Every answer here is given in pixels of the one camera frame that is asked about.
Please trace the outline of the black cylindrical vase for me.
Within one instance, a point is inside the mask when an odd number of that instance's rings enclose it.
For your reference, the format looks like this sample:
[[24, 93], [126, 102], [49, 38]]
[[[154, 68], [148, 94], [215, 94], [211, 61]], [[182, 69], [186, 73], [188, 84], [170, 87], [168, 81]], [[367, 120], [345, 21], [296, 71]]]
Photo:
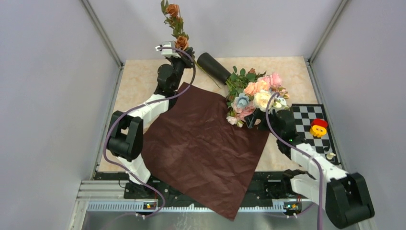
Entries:
[[202, 53], [197, 59], [197, 64], [209, 76], [213, 77], [223, 85], [226, 85], [226, 81], [231, 73], [209, 53]]

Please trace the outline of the colourful artificial flower bunch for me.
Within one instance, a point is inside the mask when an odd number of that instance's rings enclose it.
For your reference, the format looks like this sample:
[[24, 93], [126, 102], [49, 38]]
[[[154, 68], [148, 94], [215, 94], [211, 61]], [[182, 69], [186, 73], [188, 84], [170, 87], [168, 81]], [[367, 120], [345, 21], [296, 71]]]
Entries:
[[247, 71], [244, 68], [238, 70], [233, 66], [226, 86], [226, 120], [239, 128], [258, 126], [264, 120], [267, 106], [269, 113], [289, 109], [289, 94], [277, 72], [257, 73], [254, 68]]

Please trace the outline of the brown small rose stem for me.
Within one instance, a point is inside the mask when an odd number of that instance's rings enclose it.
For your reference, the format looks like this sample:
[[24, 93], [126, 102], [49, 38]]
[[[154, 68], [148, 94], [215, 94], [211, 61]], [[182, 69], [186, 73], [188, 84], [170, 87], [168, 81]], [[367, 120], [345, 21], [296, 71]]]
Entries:
[[[181, 16], [180, 7], [178, 4], [169, 3], [167, 0], [162, 0], [160, 2], [160, 7], [163, 15], [165, 16], [164, 24], [168, 25], [172, 29], [172, 36], [174, 37], [176, 48], [180, 52], [184, 52], [186, 48], [191, 47], [189, 45], [189, 35], [184, 31], [184, 21]], [[192, 67], [195, 66], [202, 72], [207, 74], [202, 68], [196, 63], [196, 57], [192, 59], [187, 53], [187, 57], [192, 60]], [[172, 64], [172, 57], [166, 58]]]

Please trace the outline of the red paper bouquet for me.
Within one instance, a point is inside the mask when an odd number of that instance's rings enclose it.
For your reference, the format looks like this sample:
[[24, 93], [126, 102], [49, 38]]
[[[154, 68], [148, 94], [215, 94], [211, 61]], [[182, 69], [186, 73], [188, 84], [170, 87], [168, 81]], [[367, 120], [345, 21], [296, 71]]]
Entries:
[[[142, 157], [151, 174], [184, 192], [198, 186], [245, 188], [269, 133], [239, 128], [226, 120], [225, 97], [183, 83], [175, 105], [144, 134]], [[239, 207], [209, 208], [234, 220]]]

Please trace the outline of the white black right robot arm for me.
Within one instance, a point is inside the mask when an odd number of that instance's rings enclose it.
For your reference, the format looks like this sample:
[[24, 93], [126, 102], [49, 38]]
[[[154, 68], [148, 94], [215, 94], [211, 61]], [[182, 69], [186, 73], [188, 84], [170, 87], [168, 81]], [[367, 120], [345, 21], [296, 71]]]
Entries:
[[281, 192], [286, 197], [302, 195], [319, 210], [325, 211], [330, 222], [343, 229], [375, 216], [375, 209], [365, 178], [358, 172], [349, 173], [335, 165], [323, 151], [323, 138], [310, 132], [319, 118], [311, 120], [298, 110], [261, 110], [244, 118], [249, 128], [267, 130], [276, 137], [279, 151], [302, 166], [303, 170], [283, 173]]

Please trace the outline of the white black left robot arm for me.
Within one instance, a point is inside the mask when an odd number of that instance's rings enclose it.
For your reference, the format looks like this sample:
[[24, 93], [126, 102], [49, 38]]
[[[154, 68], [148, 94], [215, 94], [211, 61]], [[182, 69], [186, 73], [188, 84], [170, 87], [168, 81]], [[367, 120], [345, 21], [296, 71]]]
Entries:
[[185, 50], [159, 45], [156, 50], [169, 61], [158, 70], [157, 86], [153, 94], [140, 105], [126, 112], [115, 111], [112, 114], [103, 151], [107, 150], [117, 158], [117, 165], [129, 175], [129, 180], [136, 184], [135, 192], [142, 198], [153, 194], [154, 186], [148, 179], [151, 176], [141, 152], [143, 148], [144, 126], [160, 114], [167, 112], [179, 95], [180, 80], [185, 69], [196, 72], [194, 50]]

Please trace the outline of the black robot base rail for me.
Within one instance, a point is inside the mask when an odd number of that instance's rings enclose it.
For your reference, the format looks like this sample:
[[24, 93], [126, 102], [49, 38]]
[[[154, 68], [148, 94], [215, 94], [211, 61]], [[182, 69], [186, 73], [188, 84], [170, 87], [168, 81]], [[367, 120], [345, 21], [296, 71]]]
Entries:
[[198, 208], [216, 207], [229, 210], [233, 207], [254, 208], [271, 207], [277, 201], [284, 201], [283, 209], [300, 210], [305, 198], [302, 195], [288, 193], [282, 184], [282, 172], [255, 172], [249, 184], [245, 188], [237, 188], [231, 183], [231, 188], [220, 185], [208, 187], [198, 186], [190, 192], [184, 192], [168, 183], [151, 177], [147, 185], [127, 182], [124, 186], [124, 198], [134, 200], [150, 200], [145, 204], [145, 209], [156, 208], [164, 201], [165, 207], [188, 207]]

